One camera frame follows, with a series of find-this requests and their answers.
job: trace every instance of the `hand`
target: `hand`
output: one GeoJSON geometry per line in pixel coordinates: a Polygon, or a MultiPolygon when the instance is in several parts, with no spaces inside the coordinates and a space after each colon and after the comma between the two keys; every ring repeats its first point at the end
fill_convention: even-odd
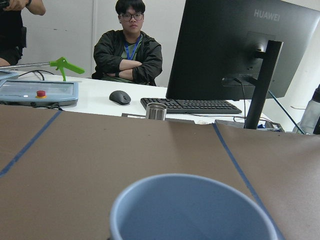
{"type": "Polygon", "coordinates": [[[10,5],[7,6],[5,11],[20,11],[26,7],[28,0],[10,0],[10,5]]]}

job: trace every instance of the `blue tape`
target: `blue tape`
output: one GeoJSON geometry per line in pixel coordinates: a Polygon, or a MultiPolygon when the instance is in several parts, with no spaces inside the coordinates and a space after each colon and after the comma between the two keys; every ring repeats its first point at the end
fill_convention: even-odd
{"type": "Polygon", "coordinates": [[[267,214],[267,216],[270,218],[276,234],[278,236],[278,240],[285,240],[285,237],[283,236],[283,234],[281,233],[280,229],[278,228],[276,222],[274,221],[274,219],[271,217],[270,213],[268,212],[266,206],[264,205],[264,203],[262,202],[261,198],[259,197],[259,195],[257,194],[256,190],[254,189],[254,187],[251,185],[250,181],[248,180],[247,176],[245,175],[244,171],[241,169],[241,167],[239,166],[236,158],[234,157],[234,155],[232,154],[232,152],[230,151],[228,145],[226,144],[224,138],[222,137],[221,132],[219,131],[217,125],[215,123],[212,123],[213,129],[215,130],[215,133],[217,134],[220,142],[222,143],[225,151],[228,153],[229,158],[231,159],[233,165],[235,166],[236,170],[238,171],[238,173],[240,174],[242,180],[244,181],[246,187],[249,189],[249,191],[251,192],[252,196],[254,197],[256,203],[260,206],[260,208],[262,208],[262,210],[267,214]]]}
{"type": "Polygon", "coordinates": [[[55,113],[52,118],[40,129],[40,131],[15,155],[15,157],[0,171],[0,178],[2,178],[9,170],[19,161],[19,159],[28,151],[28,149],[35,143],[35,141],[44,133],[44,131],[53,123],[53,121],[61,114],[62,111],[55,113]]]}

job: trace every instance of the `blue lanyard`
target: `blue lanyard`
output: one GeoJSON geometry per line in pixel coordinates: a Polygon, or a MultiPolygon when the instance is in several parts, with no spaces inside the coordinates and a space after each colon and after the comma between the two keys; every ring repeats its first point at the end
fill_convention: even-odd
{"type": "Polygon", "coordinates": [[[125,52],[126,52],[126,59],[132,60],[132,59],[134,58],[134,54],[135,54],[135,51],[136,51],[137,46],[138,46],[138,44],[139,44],[140,38],[141,38],[141,34],[140,34],[140,36],[138,37],[138,40],[135,42],[135,45],[134,45],[134,48],[133,48],[133,50],[132,50],[132,54],[131,54],[131,55],[130,55],[130,53],[129,53],[129,48],[128,48],[128,43],[127,43],[127,41],[124,42],[125,52]]]}

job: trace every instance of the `person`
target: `person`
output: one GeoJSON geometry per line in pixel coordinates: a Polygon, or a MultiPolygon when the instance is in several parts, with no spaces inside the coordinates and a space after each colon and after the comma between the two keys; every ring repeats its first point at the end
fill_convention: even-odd
{"type": "Polygon", "coordinates": [[[27,8],[34,15],[44,15],[42,0],[10,0],[0,12],[0,66],[16,65],[26,43],[21,10],[27,8]]]}
{"type": "Polygon", "coordinates": [[[162,72],[161,45],[141,31],[142,0],[118,0],[115,10],[123,30],[110,30],[94,46],[93,79],[155,86],[162,72]]]}

